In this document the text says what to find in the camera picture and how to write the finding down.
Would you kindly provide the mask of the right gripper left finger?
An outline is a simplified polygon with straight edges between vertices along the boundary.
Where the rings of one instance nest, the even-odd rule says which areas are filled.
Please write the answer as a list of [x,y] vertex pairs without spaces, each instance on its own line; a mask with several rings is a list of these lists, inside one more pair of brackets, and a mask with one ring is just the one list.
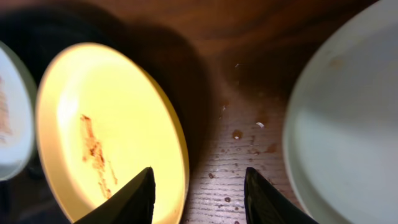
[[75,224],[151,224],[154,203],[154,171],[146,167],[109,200]]

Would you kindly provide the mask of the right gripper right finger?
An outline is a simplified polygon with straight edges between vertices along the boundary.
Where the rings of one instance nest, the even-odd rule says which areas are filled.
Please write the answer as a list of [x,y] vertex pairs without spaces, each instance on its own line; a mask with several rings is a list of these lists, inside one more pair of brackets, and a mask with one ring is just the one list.
[[318,224],[253,167],[246,169],[244,206],[247,224]]

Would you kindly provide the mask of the yellow plate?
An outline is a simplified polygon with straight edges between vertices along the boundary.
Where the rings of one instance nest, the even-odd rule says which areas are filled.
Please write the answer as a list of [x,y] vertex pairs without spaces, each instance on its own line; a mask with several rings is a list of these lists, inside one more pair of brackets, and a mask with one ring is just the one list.
[[121,52],[80,43],[45,69],[35,121],[47,182],[70,222],[154,171],[154,223],[179,223],[189,186],[187,144],[160,85]]

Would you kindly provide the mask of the light blue plate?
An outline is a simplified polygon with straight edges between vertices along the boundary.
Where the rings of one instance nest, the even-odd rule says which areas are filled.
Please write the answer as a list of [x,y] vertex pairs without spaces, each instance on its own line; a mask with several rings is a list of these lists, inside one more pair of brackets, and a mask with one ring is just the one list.
[[1,42],[1,180],[19,174],[37,152],[37,85],[22,60]]
[[397,1],[378,1],[314,54],[290,96],[283,155],[319,223],[397,222]]

